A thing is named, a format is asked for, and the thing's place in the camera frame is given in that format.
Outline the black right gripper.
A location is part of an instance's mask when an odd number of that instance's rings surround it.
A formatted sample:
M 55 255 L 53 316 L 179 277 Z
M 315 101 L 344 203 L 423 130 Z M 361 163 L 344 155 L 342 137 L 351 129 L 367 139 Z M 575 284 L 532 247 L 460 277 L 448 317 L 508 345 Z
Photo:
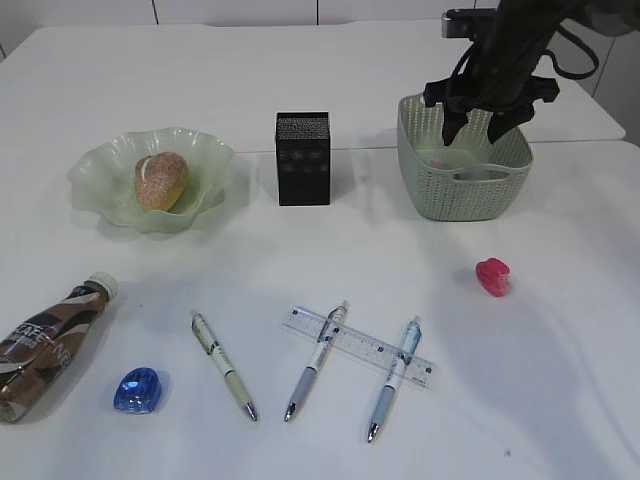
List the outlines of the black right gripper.
M 494 22 L 471 45 L 449 77 L 429 82 L 424 103 L 443 108 L 442 140 L 450 146 L 468 123 L 467 111 L 494 112 L 487 138 L 502 136 L 534 117 L 533 102 L 554 101 L 559 86 L 552 78 L 534 74 L 559 23 L 557 9 L 495 9 Z

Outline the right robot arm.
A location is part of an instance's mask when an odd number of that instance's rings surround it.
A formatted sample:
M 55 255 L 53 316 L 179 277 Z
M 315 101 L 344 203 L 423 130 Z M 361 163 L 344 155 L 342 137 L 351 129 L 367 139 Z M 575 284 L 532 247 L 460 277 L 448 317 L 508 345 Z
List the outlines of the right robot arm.
M 450 9 L 442 15 L 445 38 L 466 38 L 471 45 L 449 77 L 429 82 L 423 91 L 426 107 L 440 105 L 441 137 L 449 146 L 467 124 L 473 110 L 490 113 L 486 135 L 495 143 L 529 122 L 534 104 L 553 102 L 555 79 L 535 75 L 542 57 L 556 58 L 548 44 L 556 34 L 580 48 L 597 69 L 600 61 L 577 35 L 563 27 L 572 20 L 607 37 L 639 28 L 636 1 L 502 1 L 494 8 Z

